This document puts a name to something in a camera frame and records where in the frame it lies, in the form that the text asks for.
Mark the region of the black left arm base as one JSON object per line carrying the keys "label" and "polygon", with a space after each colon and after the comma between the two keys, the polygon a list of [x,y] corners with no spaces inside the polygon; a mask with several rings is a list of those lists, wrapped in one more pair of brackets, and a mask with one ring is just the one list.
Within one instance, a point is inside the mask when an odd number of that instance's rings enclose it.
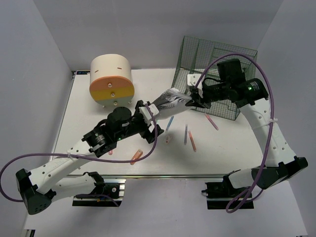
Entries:
{"label": "black left arm base", "polygon": [[74,196],[72,206],[80,207],[119,207],[124,197],[123,181],[107,182],[96,187],[91,194]]}

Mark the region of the grey white manual booklet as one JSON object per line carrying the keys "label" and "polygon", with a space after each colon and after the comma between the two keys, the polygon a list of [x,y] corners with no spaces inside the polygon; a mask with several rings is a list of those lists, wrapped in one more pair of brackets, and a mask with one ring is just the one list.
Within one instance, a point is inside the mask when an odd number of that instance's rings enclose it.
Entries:
{"label": "grey white manual booklet", "polygon": [[191,97],[181,93],[176,88],[166,90],[152,102],[158,109],[158,114],[155,115],[155,119],[167,119],[176,114],[193,109],[194,106],[186,106],[189,101],[191,101]]}

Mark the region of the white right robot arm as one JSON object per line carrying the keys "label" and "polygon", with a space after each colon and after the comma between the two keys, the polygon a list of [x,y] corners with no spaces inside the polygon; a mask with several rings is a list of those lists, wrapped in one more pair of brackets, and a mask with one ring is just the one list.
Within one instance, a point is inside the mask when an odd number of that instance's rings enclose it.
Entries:
{"label": "white right robot arm", "polygon": [[243,187],[253,182],[265,190],[287,180],[308,167],[305,157],[298,157],[284,138],[274,116],[271,115],[272,99],[262,81],[246,79],[238,59],[217,64],[219,80],[207,85],[207,78],[199,74],[187,76],[191,101],[187,106],[210,108],[211,103],[230,100],[247,119],[265,158],[264,167],[234,171],[225,177],[223,192],[236,196]]}

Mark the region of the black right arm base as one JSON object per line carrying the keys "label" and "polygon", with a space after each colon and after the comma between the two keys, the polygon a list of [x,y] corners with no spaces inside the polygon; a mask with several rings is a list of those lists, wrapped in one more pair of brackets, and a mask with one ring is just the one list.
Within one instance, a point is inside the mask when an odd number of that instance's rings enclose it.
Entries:
{"label": "black right arm base", "polygon": [[[208,210],[225,210],[227,204],[244,190],[246,190],[246,188],[229,190],[224,188],[222,182],[208,182],[205,183],[205,189],[202,190],[201,193],[206,197]],[[244,196],[245,195],[242,195],[237,201],[232,203],[229,210],[234,209],[242,201]],[[248,197],[240,209],[254,209],[254,204],[251,199],[252,195]]]}

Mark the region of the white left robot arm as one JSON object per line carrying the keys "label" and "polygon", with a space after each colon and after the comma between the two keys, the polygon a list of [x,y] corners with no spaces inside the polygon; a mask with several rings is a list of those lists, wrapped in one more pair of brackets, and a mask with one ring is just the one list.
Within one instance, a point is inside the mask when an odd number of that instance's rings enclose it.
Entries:
{"label": "white left robot arm", "polygon": [[118,141],[140,134],[149,144],[156,144],[163,133],[156,121],[158,109],[154,104],[138,101],[135,112],[126,107],[117,107],[106,119],[101,120],[90,132],[72,146],[65,155],[27,171],[16,173],[18,191],[30,215],[38,214],[52,202],[62,198],[119,197],[118,186],[105,183],[97,172],[84,172],[71,179],[67,175],[89,161],[100,160],[104,154],[116,148]]}

